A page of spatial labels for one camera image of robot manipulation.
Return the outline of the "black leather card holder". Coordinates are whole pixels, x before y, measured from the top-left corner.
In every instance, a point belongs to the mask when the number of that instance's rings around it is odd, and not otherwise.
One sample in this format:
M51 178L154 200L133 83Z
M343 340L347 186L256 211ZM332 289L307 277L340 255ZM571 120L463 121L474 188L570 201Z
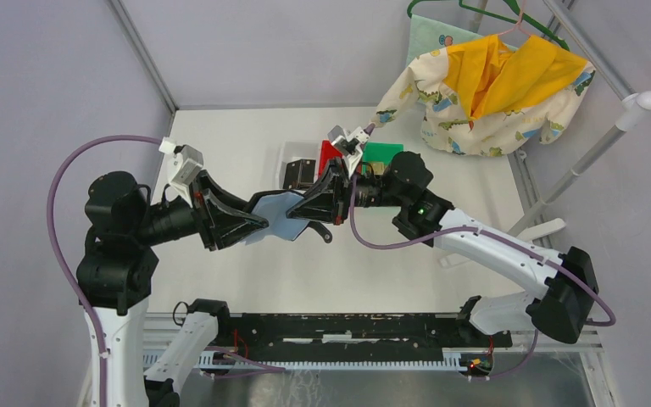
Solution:
M309 228L318 233L325 243L331 243L332 233L321 223L287 217L287 212L303 200L302 194L293 191L272 191L260 196L255 202L251 214L266 219L268 226L245 238L244 244L259 243L270 236L293 242Z

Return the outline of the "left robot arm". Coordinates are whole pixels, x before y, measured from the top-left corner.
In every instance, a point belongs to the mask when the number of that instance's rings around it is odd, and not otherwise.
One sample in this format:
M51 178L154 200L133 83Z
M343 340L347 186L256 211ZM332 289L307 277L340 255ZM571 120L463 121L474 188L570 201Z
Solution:
M232 334L226 302L195 299L162 357L143 365L143 333L158 265L159 244L197 235L206 249L229 248L268 226L244 201L215 184L206 171L189 186L190 199L150 204L150 190L125 171L97 178L85 206L91 228L76 280L95 313L89 326L99 369L97 406L177 406L199 355Z

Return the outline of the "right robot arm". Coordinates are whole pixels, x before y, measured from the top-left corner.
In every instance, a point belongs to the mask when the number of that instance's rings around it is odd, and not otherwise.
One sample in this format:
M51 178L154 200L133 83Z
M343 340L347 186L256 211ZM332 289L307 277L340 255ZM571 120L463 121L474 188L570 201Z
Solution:
M586 251L571 247L561 253L491 228L431 192L432 178L421 156L413 152L397 153L380 176L349 175L342 159L331 159L303 200L286 215L340 225L354 220L356 208L398 208L392 223L406 239L400 248L424 243L450 251L521 287L519 293L466 301L455 332L467 346L511 330L534 330L574 344L584 327L598 324L590 313L603 301Z

